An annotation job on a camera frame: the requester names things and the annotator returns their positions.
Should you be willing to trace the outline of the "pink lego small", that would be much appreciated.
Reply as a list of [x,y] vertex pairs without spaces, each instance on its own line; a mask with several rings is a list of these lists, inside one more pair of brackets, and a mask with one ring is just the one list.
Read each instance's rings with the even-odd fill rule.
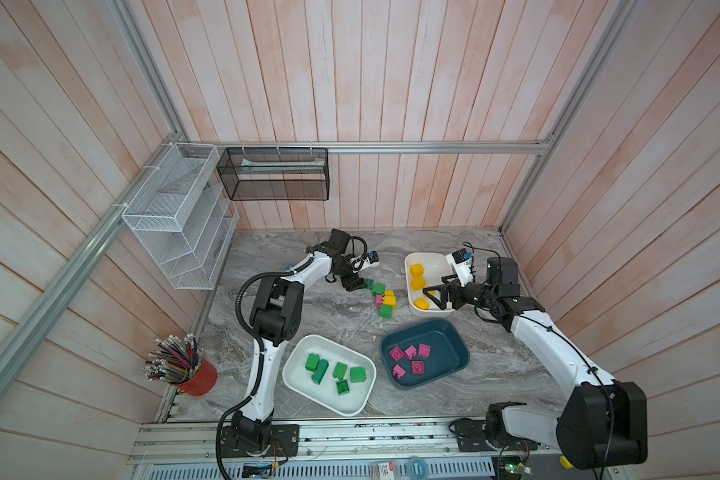
[[421,343],[418,348],[418,355],[423,358],[428,358],[430,355],[430,346]]

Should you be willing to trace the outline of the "long green lego brick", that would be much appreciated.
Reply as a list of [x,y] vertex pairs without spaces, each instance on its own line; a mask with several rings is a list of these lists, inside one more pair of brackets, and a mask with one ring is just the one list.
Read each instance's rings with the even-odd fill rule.
[[328,370],[329,362],[325,359],[320,359],[316,365],[316,368],[311,376],[311,380],[314,384],[320,385],[323,381],[325,374]]

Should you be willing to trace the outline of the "green square lego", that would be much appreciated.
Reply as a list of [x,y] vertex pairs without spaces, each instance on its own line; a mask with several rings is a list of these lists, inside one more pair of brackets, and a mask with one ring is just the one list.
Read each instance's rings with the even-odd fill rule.
[[349,382],[344,379],[337,381],[336,389],[339,396],[348,394],[350,392]]

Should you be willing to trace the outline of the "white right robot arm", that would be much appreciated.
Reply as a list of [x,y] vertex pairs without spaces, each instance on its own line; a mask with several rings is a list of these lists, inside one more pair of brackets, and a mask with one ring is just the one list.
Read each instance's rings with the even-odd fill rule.
[[559,414],[534,410],[522,402],[490,405],[484,432],[494,448],[532,441],[562,452],[580,470],[634,465],[648,457],[647,399],[633,382],[621,382],[600,368],[555,325],[544,307],[520,292],[518,266],[509,257],[487,261],[487,277],[474,275],[466,249],[445,257],[452,272],[424,295],[438,308],[470,305],[487,311],[487,322],[501,325],[544,365],[567,398]]

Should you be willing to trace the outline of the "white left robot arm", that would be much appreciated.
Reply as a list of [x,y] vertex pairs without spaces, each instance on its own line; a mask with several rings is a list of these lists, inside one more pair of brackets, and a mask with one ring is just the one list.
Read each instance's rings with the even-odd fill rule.
[[227,409],[216,429],[215,448],[231,446],[248,455],[267,451],[277,376],[282,356],[302,320],[305,292],[332,276],[352,292],[367,287],[360,272],[379,261],[365,239],[333,229],[328,240],[306,249],[306,256],[285,271],[256,274],[239,289],[235,317],[253,339],[253,361],[245,397]]

